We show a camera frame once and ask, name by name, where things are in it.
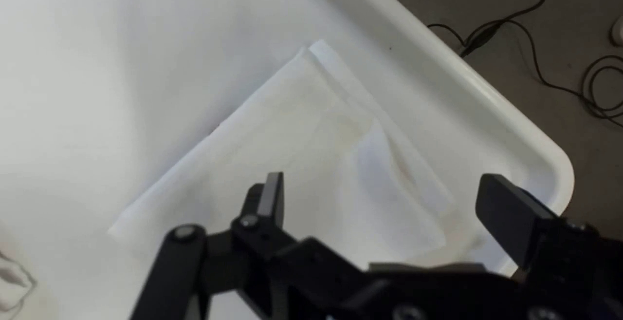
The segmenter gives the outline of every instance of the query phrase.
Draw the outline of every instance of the white object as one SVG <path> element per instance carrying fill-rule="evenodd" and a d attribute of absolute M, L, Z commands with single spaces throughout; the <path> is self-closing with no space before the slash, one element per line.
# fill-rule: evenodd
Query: white object
<path fill-rule="evenodd" d="M 31 276 L 18 263 L 0 254 L 0 320 L 11 320 L 33 289 Z"/>
<path fill-rule="evenodd" d="M 623 17 L 617 19 L 612 26 L 612 41 L 619 46 L 623 46 Z"/>
<path fill-rule="evenodd" d="M 225 230 L 247 189 L 281 170 L 284 228 L 296 238 L 316 236 L 360 267 L 443 246 L 436 218 L 454 205 L 445 187 L 339 56 L 323 41 L 311 51 L 126 209 L 110 230 L 117 240 L 153 260 L 174 226 Z M 410 159 L 406 170 L 395 156 Z"/>
<path fill-rule="evenodd" d="M 474 216 L 483 172 L 556 213 L 571 196 L 565 153 L 396 0 L 0 0 L 0 10 L 0 242 L 37 276 L 25 319 L 127 318 L 149 266 L 107 227 L 321 38 L 458 200 L 440 220 L 446 247 L 427 262 L 469 249 L 512 272 Z"/>

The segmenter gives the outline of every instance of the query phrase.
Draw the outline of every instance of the gray floor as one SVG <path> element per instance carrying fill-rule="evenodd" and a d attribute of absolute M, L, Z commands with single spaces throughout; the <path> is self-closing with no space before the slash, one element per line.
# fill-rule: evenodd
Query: gray floor
<path fill-rule="evenodd" d="M 399 1 L 423 23 L 446 23 L 465 37 L 481 23 L 538 0 Z M 583 70 L 596 58 L 623 56 L 623 48 L 608 40 L 619 16 L 623 0 L 547 0 L 538 11 L 517 20 L 534 36 L 545 78 L 577 89 Z M 436 33 L 458 48 L 449 33 Z M 623 238 L 623 129 L 591 118 L 574 96 L 541 85 L 529 56 L 523 33 L 503 27 L 466 61 L 567 152 L 576 187 L 565 215 L 593 224 L 605 236 Z M 623 99 L 623 76 L 607 71 L 597 84 L 597 98 L 606 105 Z"/>

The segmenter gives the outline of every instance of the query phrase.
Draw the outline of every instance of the folded cloth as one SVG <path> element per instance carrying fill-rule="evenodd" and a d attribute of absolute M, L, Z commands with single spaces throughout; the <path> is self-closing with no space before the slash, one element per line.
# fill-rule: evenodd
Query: folded cloth
<path fill-rule="evenodd" d="M 445 187 L 323 41 L 262 85 L 109 233 L 153 257 L 176 225 L 227 229 L 247 189 L 270 171 L 285 173 L 284 229 L 315 236 L 360 266 L 445 243 L 436 221 L 453 207 Z"/>
<path fill-rule="evenodd" d="M 0 320 L 11 320 L 17 315 L 33 285 L 22 266 L 0 254 Z"/>

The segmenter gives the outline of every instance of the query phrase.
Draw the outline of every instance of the white tray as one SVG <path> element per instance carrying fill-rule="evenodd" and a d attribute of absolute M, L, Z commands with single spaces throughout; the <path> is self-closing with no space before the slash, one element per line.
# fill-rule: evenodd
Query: white tray
<path fill-rule="evenodd" d="M 9 178 L 1 247 L 39 280 L 24 318 L 125 318 L 147 269 L 107 240 L 106 227 L 318 39 L 336 49 L 461 204 L 442 222 L 448 245 L 410 262 L 467 258 L 513 271 L 474 214 L 482 173 L 504 174 L 556 213 L 569 202 L 573 171 L 560 147 L 396 0 L 0 5 L 0 62 L 8 66 L 0 98 L 11 105 L 0 114 L 9 139 L 0 157 Z"/>

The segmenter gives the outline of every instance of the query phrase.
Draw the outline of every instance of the white napkin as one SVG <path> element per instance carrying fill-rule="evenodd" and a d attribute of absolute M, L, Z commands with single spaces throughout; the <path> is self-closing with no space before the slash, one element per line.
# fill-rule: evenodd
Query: white napkin
<path fill-rule="evenodd" d="M 445 187 L 339 56 L 303 49 L 109 229 L 153 257 L 165 232 L 227 229 L 247 189 L 285 173 L 284 229 L 352 262 L 402 262 L 445 243 Z"/>
<path fill-rule="evenodd" d="M 0 320 L 11 320 L 33 289 L 31 276 L 18 263 L 0 254 Z"/>

